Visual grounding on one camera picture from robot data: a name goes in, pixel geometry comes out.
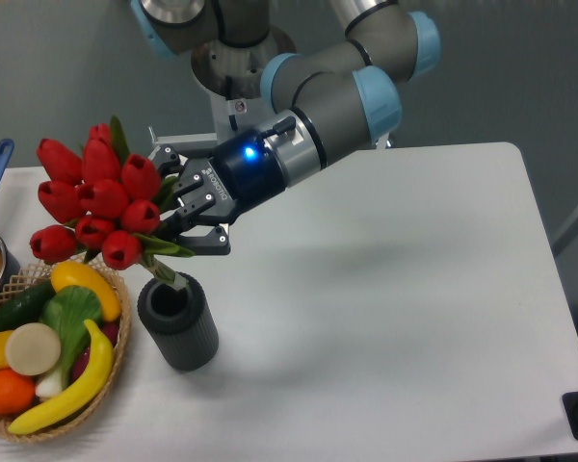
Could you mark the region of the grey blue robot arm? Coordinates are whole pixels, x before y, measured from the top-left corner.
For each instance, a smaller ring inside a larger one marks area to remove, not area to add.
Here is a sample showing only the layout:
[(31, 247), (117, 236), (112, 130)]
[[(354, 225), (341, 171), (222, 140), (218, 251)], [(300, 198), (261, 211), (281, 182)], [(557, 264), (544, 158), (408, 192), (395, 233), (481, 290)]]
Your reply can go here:
[(395, 1), (335, 1), (341, 42), (310, 56), (273, 26), (266, 1), (134, 1), (162, 56), (191, 56), (211, 135), (162, 137), (153, 163), (176, 174), (158, 237), (225, 255), (229, 226), (351, 153), (384, 147), (402, 118), (397, 91), (437, 66), (434, 22)]

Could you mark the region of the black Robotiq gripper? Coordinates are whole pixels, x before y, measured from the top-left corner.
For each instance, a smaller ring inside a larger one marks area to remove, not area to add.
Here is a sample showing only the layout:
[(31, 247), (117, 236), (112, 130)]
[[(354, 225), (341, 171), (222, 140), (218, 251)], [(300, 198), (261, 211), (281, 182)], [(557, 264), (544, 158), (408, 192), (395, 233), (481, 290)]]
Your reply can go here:
[(162, 180), (178, 178), (173, 186), (177, 205), (171, 216), (173, 228), (216, 225), (202, 236), (172, 234), (166, 223), (156, 232), (158, 238), (195, 255), (228, 255), (228, 224), (286, 188), (276, 156), (258, 133), (240, 135), (211, 149), (206, 156), (187, 162), (186, 151), (176, 150), (171, 144), (155, 147), (148, 159)]

